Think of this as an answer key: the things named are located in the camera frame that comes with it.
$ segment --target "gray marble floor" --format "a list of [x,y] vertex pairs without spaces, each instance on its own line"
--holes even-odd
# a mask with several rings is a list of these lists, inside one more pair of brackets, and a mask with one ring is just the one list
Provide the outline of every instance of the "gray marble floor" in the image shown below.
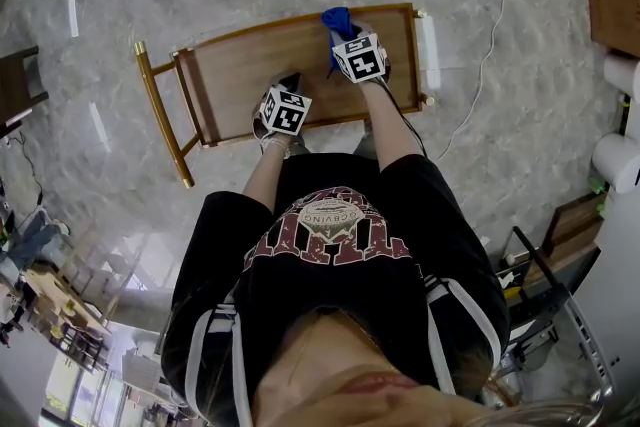
[[[336,5],[399,1],[435,21],[441,87],[430,93],[437,104],[411,121],[436,156],[469,109],[500,0],[76,0],[76,38],[68,0],[6,0],[0,53],[38,44],[51,96],[23,128],[45,205],[75,234],[91,221],[105,240],[150,234],[141,260],[145,286],[172,287],[204,196],[240,190],[259,150],[249,141],[195,151],[188,160],[197,184],[185,190],[153,118],[133,43],[147,40],[161,62],[194,38]],[[514,224],[539,241],[553,209],[586,191],[591,151],[614,128],[618,109],[602,58],[590,42],[587,0],[506,0],[482,96],[440,162],[489,249],[501,247]],[[185,141],[190,125],[176,84],[160,86]],[[106,137],[96,129],[96,113]],[[313,151],[351,151],[361,133],[351,123],[305,137]],[[37,187],[19,146],[0,149],[0,176],[17,210],[31,211]]]

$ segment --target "white cable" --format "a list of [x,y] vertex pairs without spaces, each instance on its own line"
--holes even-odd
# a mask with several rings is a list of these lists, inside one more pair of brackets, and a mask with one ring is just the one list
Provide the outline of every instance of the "white cable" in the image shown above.
[[456,128],[453,131],[453,134],[451,134],[451,138],[449,139],[449,144],[447,144],[447,147],[445,148],[445,150],[436,159],[436,162],[439,162],[440,159],[449,152],[449,150],[451,149],[451,145],[453,144],[453,139],[464,128],[464,126],[467,124],[467,121],[469,121],[469,118],[471,118],[471,114],[473,114],[473,109],[475,108],[476,103],[478,102],[478,98],[480,98],[480,93],[482,93],[482,87],[484,86],[484,63],[487,62],[487,59],[489,59],[489,57],[493,53],[494,47],[496,46],[496,37],[495,37],[496,29],[498,27],[498,24],[500,23],[500,20],[502,20],[502,16],[504,15],[504,1],[505,0],[502,0],[500,3],[500,16],[498,16],[496,23],[493,24],[493,28],[491,29],[491,46],[489,47],[489,51],[487,52],[487,55],[485,55],[484,59],[482,59],[482,61],[480,62],[480,79],[479,79],[480,83],[478,85],[478,90],[476,91],[476,96],[473,98],[473,102],[471,103],[469,114],[467,114],[467,117],[464,118],[464,121],[458,125],[458,128]]

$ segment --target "cardboard box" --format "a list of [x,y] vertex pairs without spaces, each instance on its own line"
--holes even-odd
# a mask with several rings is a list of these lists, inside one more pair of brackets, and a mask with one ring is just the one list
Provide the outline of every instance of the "cardboard box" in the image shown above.
[[589,0],[591,39],[640,57],[640,0]]

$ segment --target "wrist strap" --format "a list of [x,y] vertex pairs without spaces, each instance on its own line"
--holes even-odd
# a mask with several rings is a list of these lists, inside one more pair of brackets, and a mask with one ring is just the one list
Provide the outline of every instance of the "wrist strap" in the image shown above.
[[280,146],[280,148],[284,150],[285,159],[288,159],[291,155],[291,152],[289,151],[289,145],[273,137],[272,133],[267,134],[262,139],[260,139],[260,148],[262,149],[262,153],[267,151],[267,148],[271,145]]

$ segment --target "white cube with marker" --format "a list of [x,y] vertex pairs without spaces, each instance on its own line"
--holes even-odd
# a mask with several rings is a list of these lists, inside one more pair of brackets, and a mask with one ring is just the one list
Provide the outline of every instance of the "white cube with marker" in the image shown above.
[[260,106],[260,114],[269,132],[298,135],[310,107],[311,98],[272,87]]
[[378,35],[375,33],[347,41],[331,50],[342,73],[354,84],[380,77],[385,73],[384,61],[387,53],[380,46]]

